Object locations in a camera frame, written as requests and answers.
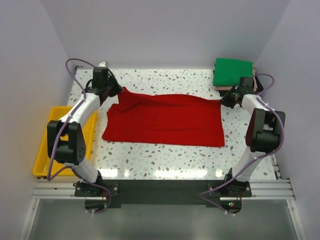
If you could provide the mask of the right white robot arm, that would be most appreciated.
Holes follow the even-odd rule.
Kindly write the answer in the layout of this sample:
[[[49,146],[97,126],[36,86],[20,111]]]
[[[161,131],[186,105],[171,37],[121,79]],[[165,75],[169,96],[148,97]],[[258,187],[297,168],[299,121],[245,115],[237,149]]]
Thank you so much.
[[[240,105],[251,115],[245,134],[244,153],[229,170],[230,179],[222,185],[223,192],[230,197],[241,190],[239,182],[248,182],[260,162],[278,152],[284,141],[286,114],[264,102],[260,93],[254,92],[254,83],[253,76],[241,77],[238,86],[232,86],[219,100],[227,108]]]

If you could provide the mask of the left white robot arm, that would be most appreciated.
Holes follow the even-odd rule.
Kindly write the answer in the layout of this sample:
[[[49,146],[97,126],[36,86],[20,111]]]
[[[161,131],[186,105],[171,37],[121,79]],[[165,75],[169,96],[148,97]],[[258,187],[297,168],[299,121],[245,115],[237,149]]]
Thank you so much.
[[[99,171],[86,157],[83,127],[105,100],[121,93],[123,87],[108,67],[98,66],[93,68],[92,79],[82,90],[79,101],[66,115],[47,124],[47,154],[50,157],[47,180],[71,169],[81,180],[88,181],[85,188],[88,193],[99,196],[104,184],[98,180]]]

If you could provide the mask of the red t shirt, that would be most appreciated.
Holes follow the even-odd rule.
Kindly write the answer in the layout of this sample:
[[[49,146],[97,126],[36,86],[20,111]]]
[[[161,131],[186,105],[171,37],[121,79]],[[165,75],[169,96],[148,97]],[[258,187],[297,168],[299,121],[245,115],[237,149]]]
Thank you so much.
[[[221,104],[188,94],[148,95],[127,88],[106,113],[109,142],[225,146]]]

